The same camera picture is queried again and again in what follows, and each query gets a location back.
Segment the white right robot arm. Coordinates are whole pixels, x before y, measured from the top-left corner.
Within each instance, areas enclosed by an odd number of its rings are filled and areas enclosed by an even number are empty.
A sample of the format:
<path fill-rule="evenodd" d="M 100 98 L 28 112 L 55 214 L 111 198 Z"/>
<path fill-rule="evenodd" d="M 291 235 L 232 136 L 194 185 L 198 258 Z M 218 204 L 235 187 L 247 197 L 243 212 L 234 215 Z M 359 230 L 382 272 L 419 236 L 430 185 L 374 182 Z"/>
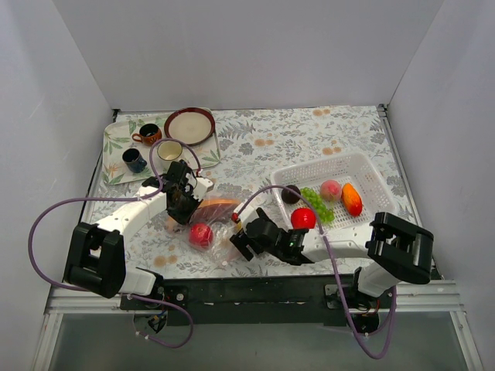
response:
<path fill-rule="evenodd" d="M 246 260 L 267 253 L 293 265 L 315 264 L 330 258 L 369 258 L 350 287 L 351 301 L 367 307 L 400 282 L 428 284 L 434 236 L 396 215 L 376 213 L 368 224 L 321 233 L 318 229 L 284 230 L 261 208 L 239 206 L 232 214 L 239 230 L 231 243 Z"/>

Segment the clear zip top bag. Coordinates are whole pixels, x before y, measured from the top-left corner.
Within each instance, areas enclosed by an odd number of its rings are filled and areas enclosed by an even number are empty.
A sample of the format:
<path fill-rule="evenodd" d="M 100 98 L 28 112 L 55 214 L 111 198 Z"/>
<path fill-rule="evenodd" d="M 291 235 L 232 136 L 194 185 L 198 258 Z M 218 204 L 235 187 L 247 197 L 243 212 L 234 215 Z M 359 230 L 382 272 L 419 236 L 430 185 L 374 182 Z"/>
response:
<path fill-rule="evenodd" d="M 212 196 L 207 196 L 205 199 L 209 198 L 233 199 L 226 196 L 217 196 L 215 194 Z M 208 259 L 209 262 L 216 264 L 217 266 L 226 267 L 231 261 L 237 260 L 241 257 L 239 251 L 230 242 L 230 237 L 238 231 L 231 218 L 229 221 L 217 221 L 207 225 L 213 231 L 213 242 L 208 249 L 195 248 L 189 244 L 189 230 L 191 226 L 186 226 L 178 232 L 168 233 L 172 237 L 184 242 L 190 249 L 201 253 Z"/>

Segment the dark purple fake eggplant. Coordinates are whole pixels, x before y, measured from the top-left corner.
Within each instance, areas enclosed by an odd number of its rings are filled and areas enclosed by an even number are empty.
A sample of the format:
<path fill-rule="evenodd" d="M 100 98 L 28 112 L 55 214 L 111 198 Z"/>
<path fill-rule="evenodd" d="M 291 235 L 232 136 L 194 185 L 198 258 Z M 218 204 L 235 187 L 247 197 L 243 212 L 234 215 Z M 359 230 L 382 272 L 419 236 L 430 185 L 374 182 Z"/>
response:
<path fill-rule="evenodd" d="M 294 205 L 300 200 L 301 191 L 296 185 L 287 185 L 281 191 L 281 198 L 285 204 Z"/>

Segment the orange red fake mango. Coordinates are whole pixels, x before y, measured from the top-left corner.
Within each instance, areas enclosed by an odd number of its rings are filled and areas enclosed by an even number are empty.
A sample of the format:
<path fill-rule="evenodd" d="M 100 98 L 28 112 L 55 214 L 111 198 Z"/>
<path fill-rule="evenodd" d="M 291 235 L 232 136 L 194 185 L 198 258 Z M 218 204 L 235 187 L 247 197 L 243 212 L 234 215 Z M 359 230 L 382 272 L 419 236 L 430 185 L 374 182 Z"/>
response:
<path fill-rule="evenodd" d="M 351 216 L 360 216 L 363 211 L 363 202 L 357 190 L 350 183 L 346 183 L 342 187 L 341 199 L 344 207 Z"/>

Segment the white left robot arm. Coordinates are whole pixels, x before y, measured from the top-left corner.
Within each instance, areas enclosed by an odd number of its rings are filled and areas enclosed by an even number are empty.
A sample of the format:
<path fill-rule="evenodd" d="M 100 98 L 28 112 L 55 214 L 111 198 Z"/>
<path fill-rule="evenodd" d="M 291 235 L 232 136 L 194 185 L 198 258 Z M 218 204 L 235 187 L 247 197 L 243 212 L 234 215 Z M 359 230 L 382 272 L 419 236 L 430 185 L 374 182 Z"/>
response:
<path fill-rule="evenodd" d="M 145 224 L 167 213 L 180 225 L 189 223 L 213 182 L 183 161 L 172 162 L 166 173 L 146 179 L 136 200 L 125 203 L 94 224 L 79 223 L 73 230 L 63 279 L 104 298 L 137 294 L 149 309 L 164 301 L 159 276 L 143 268 L 128 267 L 125 244 Z"/>

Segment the pink fake peach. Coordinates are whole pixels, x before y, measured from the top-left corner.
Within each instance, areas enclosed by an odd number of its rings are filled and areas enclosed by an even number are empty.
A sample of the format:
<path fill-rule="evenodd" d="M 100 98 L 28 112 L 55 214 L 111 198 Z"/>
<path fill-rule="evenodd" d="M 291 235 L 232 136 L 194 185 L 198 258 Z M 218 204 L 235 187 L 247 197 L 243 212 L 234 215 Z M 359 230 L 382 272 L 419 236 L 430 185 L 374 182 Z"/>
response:
<path fill-rule="evenodd" d="M 320 186 L 319 194 L 325 201 L 333 203 L 340 200 L 342 195 L 342 187 L 335 180 L 326 180 Z"/>

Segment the green fake grapes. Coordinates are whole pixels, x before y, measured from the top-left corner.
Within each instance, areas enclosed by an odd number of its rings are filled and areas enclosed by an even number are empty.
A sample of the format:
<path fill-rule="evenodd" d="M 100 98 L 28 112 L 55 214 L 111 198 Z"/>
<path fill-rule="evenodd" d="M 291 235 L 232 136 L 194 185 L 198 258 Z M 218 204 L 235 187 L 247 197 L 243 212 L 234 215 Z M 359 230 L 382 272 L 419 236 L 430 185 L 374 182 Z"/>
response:
<path fill-rule="evenodd" d="M 316 211 L 322 224 L 330 224 L 334 221 L 335 216 L 333 210 L 325 204 L 324 199 L 319 193 L 314 189 L 305 187 L 301 189 L 301 194 Z"/>

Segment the red fake tomato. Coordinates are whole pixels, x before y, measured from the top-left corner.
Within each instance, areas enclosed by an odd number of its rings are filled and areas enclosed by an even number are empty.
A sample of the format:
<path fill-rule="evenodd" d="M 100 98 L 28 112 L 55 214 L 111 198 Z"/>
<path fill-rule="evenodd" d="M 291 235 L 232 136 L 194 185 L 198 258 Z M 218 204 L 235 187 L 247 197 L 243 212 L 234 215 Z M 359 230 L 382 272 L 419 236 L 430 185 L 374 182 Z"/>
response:
<path fill-rule="evenodd" d="M 213 242 L 213 231 L 205 223 L 197 223 L 189 230 L 189 244 L 192 247 L 208 249 Z"/>
<path fill-rule="evenodd" d="M 298 208 L 291 215 L 291 224 L 295 230 L 313 229 L 316 225 L 316 214 L 309 208 Z"/>

